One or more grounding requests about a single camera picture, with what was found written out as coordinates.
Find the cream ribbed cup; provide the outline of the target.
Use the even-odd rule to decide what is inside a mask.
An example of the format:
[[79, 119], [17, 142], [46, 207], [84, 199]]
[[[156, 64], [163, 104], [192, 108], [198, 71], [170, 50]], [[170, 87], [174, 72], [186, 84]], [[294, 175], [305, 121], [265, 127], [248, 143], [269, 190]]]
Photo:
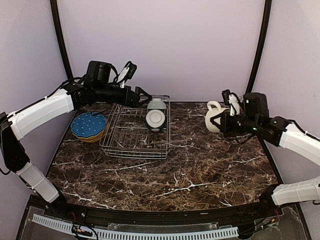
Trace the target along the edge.
[[230, 113], [230, 109], [227, 107], [222, 107], [221, 104], [217, 101], [209, 101], [207, 103], [208, 111], [205, 115], [205, 125], [206, 128], [211, 133], [219, 133], [219, 126], [221, 124], [221, 117], [218, 116], [222, 113]]

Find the white saucer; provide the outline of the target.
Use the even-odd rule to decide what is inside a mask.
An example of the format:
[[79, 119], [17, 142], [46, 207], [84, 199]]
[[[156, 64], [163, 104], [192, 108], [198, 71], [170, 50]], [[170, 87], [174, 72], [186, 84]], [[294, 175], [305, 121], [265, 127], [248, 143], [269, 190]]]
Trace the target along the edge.
[[161, 131], [164, 128], [165, 123], [166, 116], [161, 110], [151, 109], [145, 116], [145, 124], [152, 132]]

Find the wire metal dish rack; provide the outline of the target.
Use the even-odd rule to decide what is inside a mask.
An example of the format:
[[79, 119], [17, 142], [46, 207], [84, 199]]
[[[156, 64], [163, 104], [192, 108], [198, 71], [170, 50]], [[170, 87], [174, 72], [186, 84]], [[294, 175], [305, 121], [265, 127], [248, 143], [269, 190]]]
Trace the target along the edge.
[[99, 145], [107, 155], [116, 158], [163, 160], [167, 158], [171, 143], [171, 106], [168, 95], [154, 95], [166, 105], [162, 110], [164, 126], [152, 131], [146, 117], [147, 103], [131, 108], [113, 104]]

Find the blue dotted plate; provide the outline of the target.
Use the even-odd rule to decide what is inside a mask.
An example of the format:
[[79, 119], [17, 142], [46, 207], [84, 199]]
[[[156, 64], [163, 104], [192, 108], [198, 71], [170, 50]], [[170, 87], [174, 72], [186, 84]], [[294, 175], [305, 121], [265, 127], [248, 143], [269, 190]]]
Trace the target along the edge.
[[71, 124], [71, 131], [81, 138], [89, 138], [98, 135], [105, 129], [106, 118], [98, 112], [85, 112], [75, 117]]

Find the yellow dotted scalloped plate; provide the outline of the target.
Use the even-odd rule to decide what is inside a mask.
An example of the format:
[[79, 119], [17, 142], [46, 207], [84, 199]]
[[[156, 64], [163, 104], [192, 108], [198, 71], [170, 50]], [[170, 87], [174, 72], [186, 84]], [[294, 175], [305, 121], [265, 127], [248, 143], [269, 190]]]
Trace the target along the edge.
[[103, 137], [107, 135], [109, 128], [110, 128], [110, 122], [107, 122], [104, 130], [99, 132], [97, 135], [90, 136], [90, 137], [80, 137], [80, 136], [77, 136], [75, 133], [73, 135], [82, 142], [96, 143], [96, 142], [99, 142]]

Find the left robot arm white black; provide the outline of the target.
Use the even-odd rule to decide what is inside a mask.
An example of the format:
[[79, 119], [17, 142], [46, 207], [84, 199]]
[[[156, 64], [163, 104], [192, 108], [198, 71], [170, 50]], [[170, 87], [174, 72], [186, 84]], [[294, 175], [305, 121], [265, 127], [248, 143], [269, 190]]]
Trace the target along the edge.
[[60, 86], [53, 94], [36, 103], [12, 113], [0, 115], [0, 149], [5, 168], [20, 177], [38, 193], [51, 210], [60, 218], [67, 218], [70, 206], [60, 199], [61, 193], [43, 173], [49, 167], [45, 159], [39, 167], [41, 157], [50, 157], [63, 135], [58, 121], [66, 127], [72, 112], [94, 103], [116, 103], [137, 108], [152, 96], [140, 87], [112, 83], [96, 86], [80, 82], [69, 82]]

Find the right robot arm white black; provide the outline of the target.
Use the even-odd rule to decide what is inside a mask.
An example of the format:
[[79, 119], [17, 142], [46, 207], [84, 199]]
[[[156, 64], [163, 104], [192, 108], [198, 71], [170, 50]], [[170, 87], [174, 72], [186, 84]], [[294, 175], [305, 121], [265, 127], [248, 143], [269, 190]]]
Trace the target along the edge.
[[[210, 115], [206, 120], [217, 132], [248, 133], [287, 150], [291, 157], [302, 158], [314, 166], [320, 165], [320, 139], [303, 131], [294, 120], [280, 116], [269, 117], [263, 113], [230, 115], [227, 110]], [[260, 195], [255, 213], [266, 217], [275, 206], [301, 202], [320, 203], [319, 174], [296, 182], [269, 186]]]

